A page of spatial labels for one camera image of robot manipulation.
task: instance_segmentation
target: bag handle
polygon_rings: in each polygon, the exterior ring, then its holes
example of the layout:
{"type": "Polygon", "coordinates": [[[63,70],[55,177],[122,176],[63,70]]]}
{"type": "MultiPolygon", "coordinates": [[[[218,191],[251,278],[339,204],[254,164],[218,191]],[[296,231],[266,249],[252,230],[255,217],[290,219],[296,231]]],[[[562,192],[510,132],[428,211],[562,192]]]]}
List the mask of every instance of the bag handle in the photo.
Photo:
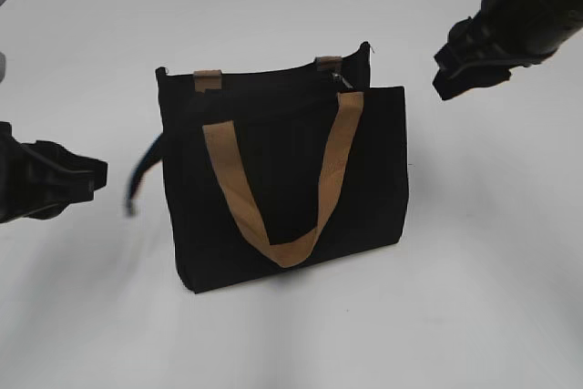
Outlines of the bag handle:
{"type": "Polygon", "coordinates": [[[296,241],[271,245],[265,224],[245,174],[232,121],[202,127],[210,161],[230,213],[243,238],[282,268],[305,261],[336,208],[343,186],[348,155],[363,113],[363,92],[338,93],[338,113],[326,142],[318,182],[316,228],[296,241]]]}

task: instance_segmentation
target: black tote bag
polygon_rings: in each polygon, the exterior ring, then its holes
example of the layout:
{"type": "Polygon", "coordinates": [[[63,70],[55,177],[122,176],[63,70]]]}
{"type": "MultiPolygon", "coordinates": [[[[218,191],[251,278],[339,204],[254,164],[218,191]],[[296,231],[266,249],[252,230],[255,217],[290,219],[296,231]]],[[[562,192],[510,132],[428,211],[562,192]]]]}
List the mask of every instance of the black tote bag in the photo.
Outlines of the black tote bag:
{"type": "Polygon", "coordinates": [[[137,173],[162,159],[187,288],[205,292],[399,241],[404,89],[369,88],[368,51],[365,43],[346,58],[259,74],[157,70],[164,134],[137,173]]]}

